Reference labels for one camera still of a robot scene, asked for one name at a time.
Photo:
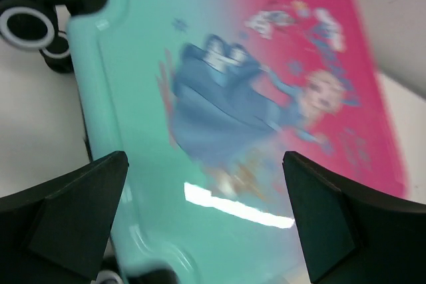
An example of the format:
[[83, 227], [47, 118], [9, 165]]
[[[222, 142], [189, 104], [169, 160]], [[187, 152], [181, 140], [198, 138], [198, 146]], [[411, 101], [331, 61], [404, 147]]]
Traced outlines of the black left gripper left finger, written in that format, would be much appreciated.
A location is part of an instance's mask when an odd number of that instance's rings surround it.
[[123, 151], [1, 198], [2, 283], [90, 283], [128, 171]]

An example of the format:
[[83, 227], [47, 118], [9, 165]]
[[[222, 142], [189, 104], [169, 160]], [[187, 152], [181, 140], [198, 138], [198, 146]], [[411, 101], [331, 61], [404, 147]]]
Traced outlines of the pink and teal kids suitcase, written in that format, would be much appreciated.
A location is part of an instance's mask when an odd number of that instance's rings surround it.
[[1, 36], [74, 72], [95, 158], [127, 155], [115, 281], [287, 281], [287, 151], [406, 196], [353, 0], [1, 0]]

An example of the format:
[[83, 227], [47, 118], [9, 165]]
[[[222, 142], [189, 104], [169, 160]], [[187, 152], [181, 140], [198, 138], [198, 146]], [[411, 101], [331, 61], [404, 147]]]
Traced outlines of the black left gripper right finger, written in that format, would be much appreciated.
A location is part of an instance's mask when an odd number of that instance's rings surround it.
[[425, 205], [286, 152], [284, 176], [311, 283], [424, 283]]

